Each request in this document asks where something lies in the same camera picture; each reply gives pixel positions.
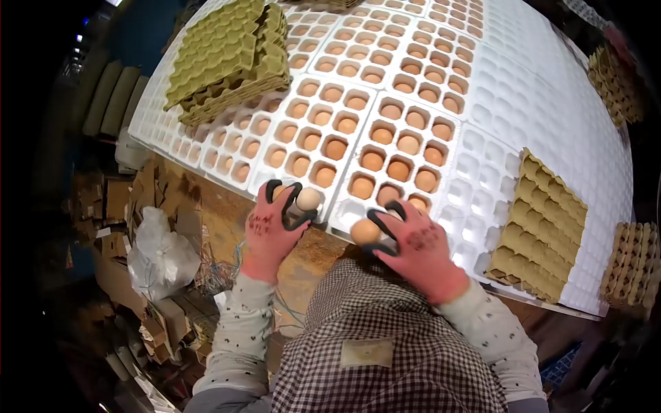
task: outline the person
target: person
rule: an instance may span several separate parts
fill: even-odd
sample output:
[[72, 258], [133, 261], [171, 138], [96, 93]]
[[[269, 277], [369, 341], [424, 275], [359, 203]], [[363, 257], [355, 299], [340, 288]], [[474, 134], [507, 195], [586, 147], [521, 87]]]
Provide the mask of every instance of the person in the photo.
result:
[[450, 260], [443, 228], [394, 200], [368, 217], [396, 240], [341, 257], [317, 286], [303, 332], [268, 384], [278, 268], [316, 217], [283, 224], [301, 184], [264, 184], [248, 251], [184, 413], [548, 412], [537, 346], [496, 297]]

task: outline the glove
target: glove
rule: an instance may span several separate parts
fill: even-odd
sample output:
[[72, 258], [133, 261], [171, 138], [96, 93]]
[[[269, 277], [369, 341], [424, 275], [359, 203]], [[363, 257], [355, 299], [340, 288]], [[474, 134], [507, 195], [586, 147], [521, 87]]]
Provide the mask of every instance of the glove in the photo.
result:
[[243, 258], [241, 272], [255, 280], [271, 285], [278, 283], [278, 268], [303, 236], [317, 210], [306, 211], [292, 225], [285, 225], [285, 212], [301, 192], [298, 182], [289, 185], [273, 200], [273, 190], [282, 181], [272, 179], [259, 188], [257, 204], [246, 219], [248, 252]]
[[383, 244], [365, 244], [363, 251], [399, 273], [432, 305], [448, 304], [461, 297], [470, 279], [450, 260], [443, 227], [407, 201], [390, 201], [385, 209], [395, 210], [403, 221], [376, 209], [368, 211], [368, 218], [397, 241], [399, 253]]

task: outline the checkered apron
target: checkered apron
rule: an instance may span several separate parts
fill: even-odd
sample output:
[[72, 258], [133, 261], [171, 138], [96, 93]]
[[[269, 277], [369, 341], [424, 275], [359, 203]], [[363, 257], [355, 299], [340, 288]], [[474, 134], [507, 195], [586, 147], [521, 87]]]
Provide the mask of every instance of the checkered apron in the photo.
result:
[[[337, 260], [287, 344], [274, 412], [506, 412], [496, 375], [383, 265]], [[345, 340], [391, 338], [392, 367], [340, 367]]]

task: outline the plastic bag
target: plastic bag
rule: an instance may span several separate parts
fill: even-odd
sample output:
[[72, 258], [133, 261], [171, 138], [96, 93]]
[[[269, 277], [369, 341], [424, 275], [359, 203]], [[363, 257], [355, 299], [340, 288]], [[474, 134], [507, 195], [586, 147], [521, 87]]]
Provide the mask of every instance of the plastic bag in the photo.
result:
[[142, 214], [136, 244], [126, 260], [133, 289], [156, 301], [188, 285], [201, 261], [186, 237], [170, 232], [163, 210], [144, 207]]

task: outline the white patterned sleeve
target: white patterned sleeve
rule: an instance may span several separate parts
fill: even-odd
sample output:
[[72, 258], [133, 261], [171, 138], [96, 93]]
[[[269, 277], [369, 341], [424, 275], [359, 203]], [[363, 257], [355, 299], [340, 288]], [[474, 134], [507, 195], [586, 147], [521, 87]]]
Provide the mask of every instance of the white patterned sleeve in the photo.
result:
[[273, 294], [272, 285], [237, 276], [220, 312], [204, 376], [193, 386], [193, 394], [216, 388], [238, 389], [257, 397], [268, 393], [266, 350], [272, 332]]
[[466, 337], [498, 375], [508, 403], [529, 398], [546, 400], [539, 376], [537, 346], [501, 300], [471, 280], [464, 295], [436, 310]]

